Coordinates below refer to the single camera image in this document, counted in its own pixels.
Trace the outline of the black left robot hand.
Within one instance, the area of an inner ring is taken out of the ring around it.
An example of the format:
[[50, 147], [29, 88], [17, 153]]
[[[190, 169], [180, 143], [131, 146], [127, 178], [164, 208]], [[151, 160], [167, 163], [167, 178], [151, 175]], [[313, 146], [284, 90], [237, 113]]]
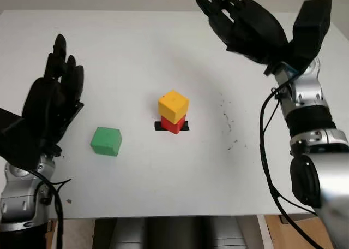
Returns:
[[62, 153], [58, 142], [84, 106], [80, 102], [83, 83], [83, 66], [76, 64], [73, 55], [67, 56], [66, 39], [58, 34], [44, 75], [31, 86], [22, 111], [40, 152], [47, 156]]

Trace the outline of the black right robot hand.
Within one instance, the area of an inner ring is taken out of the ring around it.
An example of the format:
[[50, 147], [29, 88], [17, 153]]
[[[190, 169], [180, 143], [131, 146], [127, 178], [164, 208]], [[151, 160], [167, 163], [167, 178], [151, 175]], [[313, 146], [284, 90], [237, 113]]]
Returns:
[[276, 74], [288, 40], [280, 22], [254, 0], [195, 0], [226, 50], [267, 66]]

